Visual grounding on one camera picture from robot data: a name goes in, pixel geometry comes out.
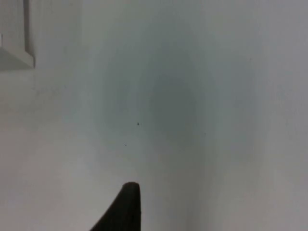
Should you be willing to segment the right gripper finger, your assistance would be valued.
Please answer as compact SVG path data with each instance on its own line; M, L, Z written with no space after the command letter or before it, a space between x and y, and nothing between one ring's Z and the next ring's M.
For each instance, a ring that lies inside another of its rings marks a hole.
M141 231L141 191L136 182L125 183L92 231Z

